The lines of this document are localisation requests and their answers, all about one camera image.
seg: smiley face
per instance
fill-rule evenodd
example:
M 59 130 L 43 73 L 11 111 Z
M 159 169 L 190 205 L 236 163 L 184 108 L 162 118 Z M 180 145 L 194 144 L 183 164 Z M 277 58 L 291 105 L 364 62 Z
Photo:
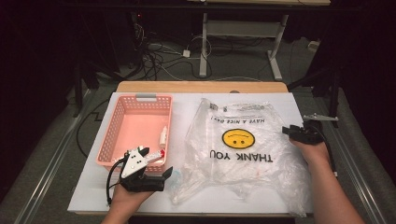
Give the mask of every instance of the smiley face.
M 253 134 L 244 129 L 231 129 L 222 136 L 223 143 L 228 147 L 245 149 L 253 146 L 256 141 Z

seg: gray floor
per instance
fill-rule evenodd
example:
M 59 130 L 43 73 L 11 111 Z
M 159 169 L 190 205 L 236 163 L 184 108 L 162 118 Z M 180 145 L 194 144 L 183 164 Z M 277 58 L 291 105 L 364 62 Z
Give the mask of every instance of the gray floor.
M 253 41 L 249 39 L 244 43 L 254 43 Z M 314 57 L 314 53 L 307 50 L 307 44 L 308 40 L 306 39 L 294 43 L 282 42 L 276 59 L 286 84 L 305 75 Z M 184 49 L 172 43 L 164 45 L 168 48 L 163 48 L 163 50 L 182 52 Z M 254 47 L 236 44 L 234 47 L 233 51 L 229 52 L 230 46 L 221 49 L 215 44 L 213 45 L 212 55 L 208 58 L 212 73 L 207 80 L 274 81 L 268 60 L 264 55 L 266 50 L 271 49 L 272 40 L 264 39 Z M 162 56 L 166 61 L 178 57 L 168 53 L 162 53 Z M 191 57 L 198 56 L 199 54 L 194 53 Z M 158 80 L 199 80 L 191 73 L 192 67 L 193 73 L 198 75 L 198 60 L 183 61 L 188 61 L 191 65 L 178 63 L 170 66 L 176 62 L 163 64 L 164 69 L 158 73 Z M 122 73 L 127 73 L 129 70 L 125 66 Z M 142 76 L 143 74 L 139 74 L 131 79 Z M 99 223 L 102 220 L 101 216 L 80 216 L 67 212 L 67 206 L 85 162 L 85 158 L 78 150 L 77 127 L 83 118 L 117 88 L 117 82 L 104 75 L 99 75 L 99 81 L 98 90 L 87 91 L 85 106 L 77 118 L 73 117 L 76 106 L 73 104 L 73 94 L 70 94 L 70 105 L 48 127 L 47 133 L 38 143 L 13 188 L 1 203 L 0 223 L 14 223 L 17 218 L 25 220 L 24 223 Z M 326 114 L 328 103 L 326 97 L 312 97 L 309 88 L 297 88 L 292 92 L 302 115 Z M 99 118 L 105 111 L 106 104 L 95 109 Z M 359 124 L 349 111 L 347 99 L 342 90 L 340 90 L 338 117 L 340 127 L 334 129 L 332 125 L 326 125 L 325 133 L 335 151 L 334 157 L 341 185 L 367 223 L 396 223 L 396 189 L 362 135 Z M 89 153 L 99 127 L 100 121 L 95 121 L 95 115 L 88 116 L 81 126 L 78 139 L 85 153 Z M 50 163 L 58 164 L 54 159 L 59 160 L 59 166 L 48 169 Z M 53 175 L 53 178 L 47 179 L 48 185 L 45 186 L 49 187 L 44 188 L 42 193 L 38 193 L 35 188 L 40 183 L 43 174 Z M 23 211 L 28 202 L 30 202 L 30 206 Z M 254 218 L 236 219 L 233 223 L 282 223 L 282 221 L 284 220 Z M 231 220 L 152 218 L 135 221 L 135 223 L 140 222 L 231 223 Z M 312 217 L 296 218 L 295 222 L 313 223 L 313 219 Z

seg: desk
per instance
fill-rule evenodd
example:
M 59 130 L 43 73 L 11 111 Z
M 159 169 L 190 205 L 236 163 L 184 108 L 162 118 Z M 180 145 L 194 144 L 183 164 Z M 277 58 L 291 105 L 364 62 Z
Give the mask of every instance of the desk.
M 122 95 L 126 94 L 126 92 L 142 91 L 172 92 L 173 94 L 173 117 L 166 165 L 172 165 L 174 171 L 183 164 L 184 151 L 183 144 L 180 144 L 180 136 L 185 136 L 191 124 L 182 122 L 182 120 L 193 119 L 203 97 L 209 100 L 213 99 L 214 102 L 217 102 L 217 100 L 228 102 L 270 102 L 284 120 L 285 125 L 302 123 L 294 97 L 287 92 L 283 83 L 121 82 L 115 94 Z M 112 98 L 109 107 L 115 103 L 115 99 L 117 97 Z M 70 212 L 77 214 L 103 214 L 108 209 L 106 207 L 105 191 L 108 171 L 95 163 L 95 157 L 101 144 L 101 138 L 106 132 L 109 116 L 111 116 L 111 111 L 107 110 L 69 204 L 68 211 Z M 117 178 L 117 175 L 114 175 L 112 182 L 116 181 Z M 142 204 L 138 214 L 145 216 L 290 217 L 288 207 L 279 194 L 274 189 L 267 188 L 253 190 L 251 196 L 243 201 L 223 186 L 208 187 L 186 202 L 180 205 L 173 205 L 166 185 L 172 183 L 172 178 L 173 175 L 165 182 L 164 192 L 155 193 Z M 307 213 L 311 213 L 312 205 L 309 203 L 305 206 L 307 207 Z
M 262 4 L 262 5 L 303 5 L 303 6 L 328 6 L 330 0 L 207 0 L 208 3 L 239 3 L 239 4 Z M 274 37 L 274 47 L 267 51 L 267 56 L 274 79 L 282 80 L 282 75 L 276 61 L 276 53 L 282 40 L 283 32 L 286 28 L 289 15 L 283 15 L 278 22 L 257 22 L 257 21 L 212 21 L 204 13 L 203 31 L 202 31 L 202 49 L 200 61 L 200 77 L 206 77 L 207 53 L 206 42 L 208 35 L 234 35 L 234 36 L 252 36 L 252 37 Z

